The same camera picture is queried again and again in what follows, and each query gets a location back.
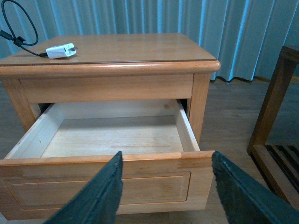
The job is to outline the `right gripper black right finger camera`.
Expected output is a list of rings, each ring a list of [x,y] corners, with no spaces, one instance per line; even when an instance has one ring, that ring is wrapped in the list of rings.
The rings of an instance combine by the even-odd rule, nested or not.
[[[299,211],[218,151],[212,155],[216,189],[230,224],[297,224]]]

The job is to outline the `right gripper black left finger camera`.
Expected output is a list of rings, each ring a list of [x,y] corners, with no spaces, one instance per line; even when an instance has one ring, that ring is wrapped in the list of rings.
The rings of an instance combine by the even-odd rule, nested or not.
[[[119,151],[82,190],[46,224],[113,224],[123,190]]]

